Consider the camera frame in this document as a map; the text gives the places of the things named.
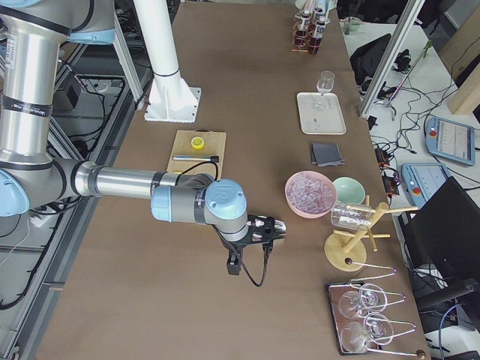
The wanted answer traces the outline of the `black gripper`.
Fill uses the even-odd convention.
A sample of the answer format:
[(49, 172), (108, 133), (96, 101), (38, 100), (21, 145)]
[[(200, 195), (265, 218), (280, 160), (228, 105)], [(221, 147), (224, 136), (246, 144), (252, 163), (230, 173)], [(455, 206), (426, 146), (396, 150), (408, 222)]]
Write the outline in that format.
[(247, 216), (246, 244), (267, 244), (280, 239), (280, 221), (269, 216)]

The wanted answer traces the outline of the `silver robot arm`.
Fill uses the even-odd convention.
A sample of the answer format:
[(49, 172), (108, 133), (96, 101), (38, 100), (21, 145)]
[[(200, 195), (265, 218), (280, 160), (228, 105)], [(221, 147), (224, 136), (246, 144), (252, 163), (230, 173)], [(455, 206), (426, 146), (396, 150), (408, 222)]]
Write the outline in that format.
[(227, 248), (271, 244), (285, 224), (249, 214), (241, 186), (210, 175), (116, 169), (47, 152), (59, 48), (110, 44), (112, 1), (3, 1), (7, 28), (1, 94), (1, 215), (21, 215), (66, 197), (147, 199), (161, 221), (208, 224)]

